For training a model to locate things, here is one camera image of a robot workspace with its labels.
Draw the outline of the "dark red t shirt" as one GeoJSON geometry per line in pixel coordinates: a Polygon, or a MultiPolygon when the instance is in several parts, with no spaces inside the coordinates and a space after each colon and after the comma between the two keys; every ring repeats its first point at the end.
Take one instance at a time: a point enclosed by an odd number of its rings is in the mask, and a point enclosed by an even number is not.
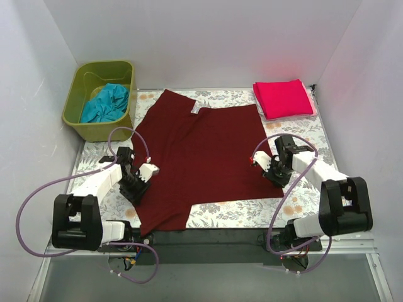
{"type": "Polygon", "coordinates": [[[266,138],[256,105],[197,113],[194,105],[193,99],[164,91],[132,138],[135,163],[144,158],[145,142],[159,168],[135,208],[143,235],[183,230],[195,204],[283,196],[260,168],[251,166],[253,150],[266,138]]]}

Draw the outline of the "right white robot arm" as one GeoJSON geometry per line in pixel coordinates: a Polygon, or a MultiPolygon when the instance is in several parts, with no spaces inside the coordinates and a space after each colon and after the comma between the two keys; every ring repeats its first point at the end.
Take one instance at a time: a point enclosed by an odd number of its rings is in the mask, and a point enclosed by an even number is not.
{"type": "Polygon", "coordinates": [[[345,235],[367,232],[373,228],[373,216],[368,186],[362,177],[350,177],[319,160],[318,150],[307,140],[297,145],[297,135],[282,133],[272,136],[276,155],[268,155],[259,147],[254,149],[252,165],[262,169],[262,175],[275,187],[288,191],[287,199],[297,185],[290,182],[293,172],[298,180],[305,179],[320,193],[319,210],[316,214],[289,220],[278,234],[267,232],[266,246],[273,244],[287,247],[288,251],[301,249],[326,235],[345,235]]]}

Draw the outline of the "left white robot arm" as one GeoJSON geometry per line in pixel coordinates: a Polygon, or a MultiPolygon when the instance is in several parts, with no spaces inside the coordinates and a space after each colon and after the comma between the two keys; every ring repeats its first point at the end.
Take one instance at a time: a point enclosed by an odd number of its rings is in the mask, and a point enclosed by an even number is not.
{"type": "Polygon", "coordinates": [[[116,157],[105,155],[99,162],[100,172],[91,175],[71,194],[55,198],[52,221],[52,245],[58,249],[96,251],[113,243],[133,242],[130,223],[125,220],[102,220],[99,206],[114,185],[120,194],[139,205],[159,168],[147,159],[133,168],[134,151],[118,148],[116,157]]]}

